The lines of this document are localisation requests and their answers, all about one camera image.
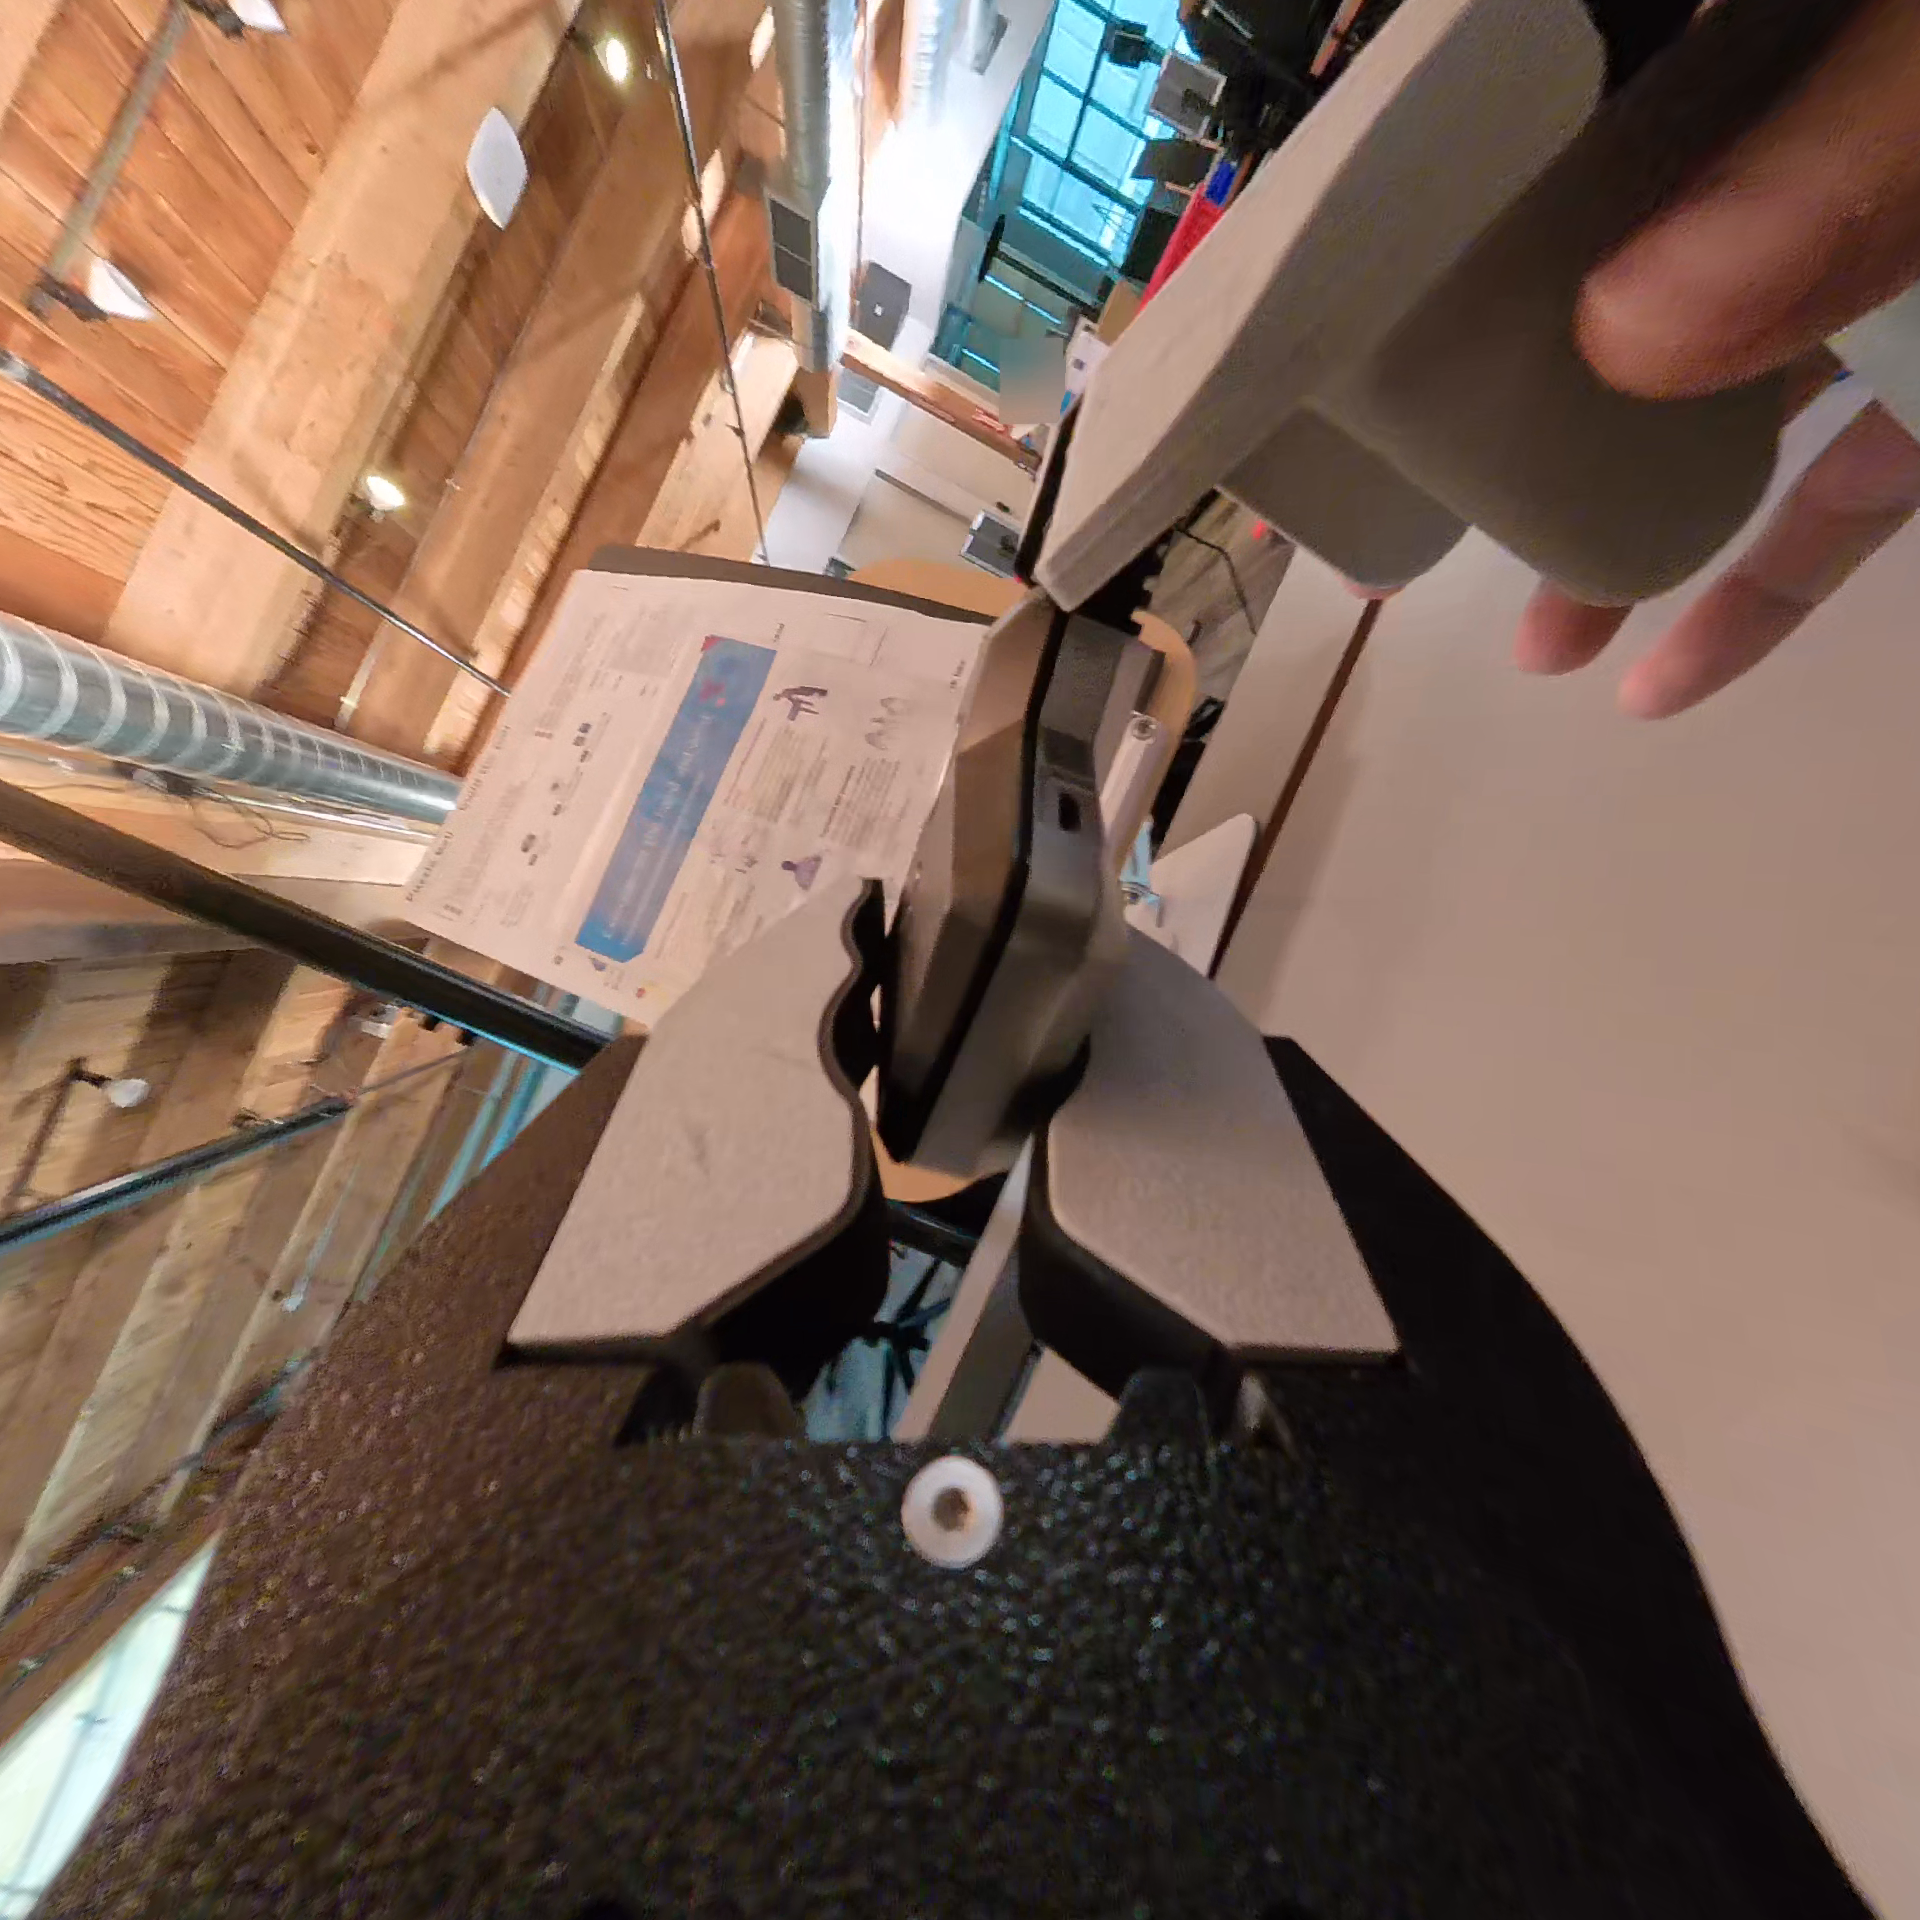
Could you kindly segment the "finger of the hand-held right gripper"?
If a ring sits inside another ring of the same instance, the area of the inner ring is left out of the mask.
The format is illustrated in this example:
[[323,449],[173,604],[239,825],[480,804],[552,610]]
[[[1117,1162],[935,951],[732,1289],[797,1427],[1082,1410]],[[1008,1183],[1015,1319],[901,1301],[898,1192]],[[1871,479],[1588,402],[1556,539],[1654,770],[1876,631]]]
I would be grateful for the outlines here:
[[1032,564],[1060,609],[1332,393],[1584,130],[1579,3],[1402,4],[1098,363]]

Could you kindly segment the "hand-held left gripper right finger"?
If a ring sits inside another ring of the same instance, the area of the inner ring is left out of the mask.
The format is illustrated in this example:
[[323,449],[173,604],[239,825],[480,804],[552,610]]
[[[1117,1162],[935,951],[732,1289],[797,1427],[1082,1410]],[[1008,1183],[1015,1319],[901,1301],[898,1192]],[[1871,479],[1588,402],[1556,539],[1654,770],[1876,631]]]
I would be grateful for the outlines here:
[[1099,1388],[1399,1352],[1264,1039],[1168,951],[1124,956],[1036,1143],[1020,1301]]

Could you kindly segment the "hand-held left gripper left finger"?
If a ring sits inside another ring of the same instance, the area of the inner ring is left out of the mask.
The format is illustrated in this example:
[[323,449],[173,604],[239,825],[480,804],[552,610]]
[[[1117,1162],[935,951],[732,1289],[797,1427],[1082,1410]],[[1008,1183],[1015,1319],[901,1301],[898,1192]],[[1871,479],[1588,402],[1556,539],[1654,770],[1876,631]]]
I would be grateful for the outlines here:
[[820,883],[663,1015],[509,1356],[820,1373],[876,1319],[888,1227],[860,1092],[885,936],[877,880]]

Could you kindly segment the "black and grey usb hub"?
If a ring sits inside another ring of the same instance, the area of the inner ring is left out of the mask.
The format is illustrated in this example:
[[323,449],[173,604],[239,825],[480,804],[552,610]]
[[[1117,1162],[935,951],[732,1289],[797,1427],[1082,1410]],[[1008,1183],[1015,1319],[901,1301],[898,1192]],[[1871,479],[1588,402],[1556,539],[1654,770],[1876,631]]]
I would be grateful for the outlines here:
[[898,1164],[1005,1170],[1084,1067],[1123,959],[1098,739],[1136,649],[1038,588],[983,641],[879,1001],[877,1137]]

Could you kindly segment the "person's right hand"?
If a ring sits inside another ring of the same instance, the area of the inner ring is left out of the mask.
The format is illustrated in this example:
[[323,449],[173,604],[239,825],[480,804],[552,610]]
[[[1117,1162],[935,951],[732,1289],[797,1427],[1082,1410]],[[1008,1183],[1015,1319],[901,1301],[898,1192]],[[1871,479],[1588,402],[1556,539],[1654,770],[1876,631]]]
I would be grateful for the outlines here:
[[[1807,402],[1829,344],[1918,276],[1918,7],[1863,4],[1812,75],[1582,284],[1578,345],[1650,401],[1767,372]],[[1626,675],[1661,721],[1752,669],[1832,599],[1918,506],[1915,435],[1871,401],[1728,568]]]

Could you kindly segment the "printed instruction sheet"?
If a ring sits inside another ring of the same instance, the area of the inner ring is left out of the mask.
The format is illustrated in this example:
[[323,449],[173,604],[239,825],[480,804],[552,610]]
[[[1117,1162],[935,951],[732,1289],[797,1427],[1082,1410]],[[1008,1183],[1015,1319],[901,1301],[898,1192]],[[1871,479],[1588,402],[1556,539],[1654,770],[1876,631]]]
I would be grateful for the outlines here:
[[620,1019],[842,880],[887,913],[989,615],[614,548],[574,573],[404,899],[411,924]]

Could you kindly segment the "black metal bar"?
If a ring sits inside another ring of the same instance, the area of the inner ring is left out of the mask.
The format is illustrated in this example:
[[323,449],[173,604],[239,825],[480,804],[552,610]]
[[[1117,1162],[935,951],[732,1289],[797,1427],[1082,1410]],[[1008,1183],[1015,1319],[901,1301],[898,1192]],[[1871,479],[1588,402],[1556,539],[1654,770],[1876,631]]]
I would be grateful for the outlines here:
[[94,824],[15,785],[2,785],[2,836],[18,853],[181,919],[238,936],[528,1060],[579,1072],[607,1045],[586,1024],[552,1015],[518,994],[267,895],[246,880],[213,872],[181,853]]

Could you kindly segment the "white ceiling lamp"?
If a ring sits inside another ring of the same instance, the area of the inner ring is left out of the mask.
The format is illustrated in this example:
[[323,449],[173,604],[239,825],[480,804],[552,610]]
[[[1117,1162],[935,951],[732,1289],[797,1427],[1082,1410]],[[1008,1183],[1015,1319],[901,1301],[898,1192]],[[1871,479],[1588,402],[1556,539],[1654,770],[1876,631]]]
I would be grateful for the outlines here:
[[488,107],[470,133],[464,173],[483,218],[506,232],[530,181],[530,162],[515,121]]

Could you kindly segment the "silver ventilation duct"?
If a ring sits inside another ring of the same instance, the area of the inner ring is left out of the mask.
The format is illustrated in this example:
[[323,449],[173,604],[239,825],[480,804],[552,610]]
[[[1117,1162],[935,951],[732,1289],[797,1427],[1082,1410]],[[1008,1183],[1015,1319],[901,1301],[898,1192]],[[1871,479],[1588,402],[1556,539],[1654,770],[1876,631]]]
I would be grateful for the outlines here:
[[855,3],[773,3],[782,155],[764,203],[774,287],[807,372],[842,367],[858,200]]
[[2,615],[2,735],[152,775],[440,825],[452,775]]

